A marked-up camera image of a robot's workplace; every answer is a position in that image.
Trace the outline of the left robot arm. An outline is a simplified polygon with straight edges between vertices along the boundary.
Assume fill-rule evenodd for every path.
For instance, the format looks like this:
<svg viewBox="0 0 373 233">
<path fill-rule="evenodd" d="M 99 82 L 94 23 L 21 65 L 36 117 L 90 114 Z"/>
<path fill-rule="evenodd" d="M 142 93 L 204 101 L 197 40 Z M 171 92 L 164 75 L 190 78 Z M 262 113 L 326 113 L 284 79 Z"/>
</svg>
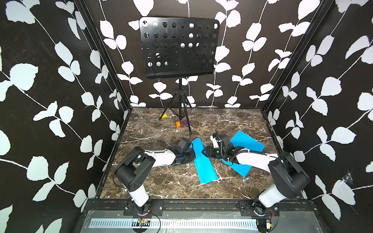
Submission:
<svg viewBox="0 0 373 233">
<path fill-rule="evenodd" d="M 196 158 L 193 143 L 181 138 L 180 141 L 164 150 L 145 150 L 135 147 L 126 158 L 120 162 L 113 172 L 113 181 L 118 180 L 127 190 L 137 208 L 147 212 L 150 207 L 150 197 L 144 182 L 153 168 L 172 165 L 182 165 Z"/>
</svg>

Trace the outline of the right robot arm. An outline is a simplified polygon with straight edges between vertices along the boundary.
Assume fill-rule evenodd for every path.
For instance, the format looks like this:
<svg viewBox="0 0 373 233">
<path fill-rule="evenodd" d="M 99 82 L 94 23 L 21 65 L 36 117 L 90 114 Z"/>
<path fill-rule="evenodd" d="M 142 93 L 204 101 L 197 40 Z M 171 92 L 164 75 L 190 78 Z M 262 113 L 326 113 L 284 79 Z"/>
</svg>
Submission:
<svg viewBox="0 0 373 233">
<path fill-rule="evenodd" d="M 272 175 L 274 184 L 262 191 L 252 204 L 259 215 L 263 215 L 284 199 L 301 197 L 302 191 L 310 182 L 309 175 L 286 151 L 280 154 L 266 154 L 243 146 L 234 146 L 227 135 L 217 132 L 210 139 L 213 145 L 203 149 L 203 155 L 223 159 L 232 165 L 252 166 Z"/>
</svg>

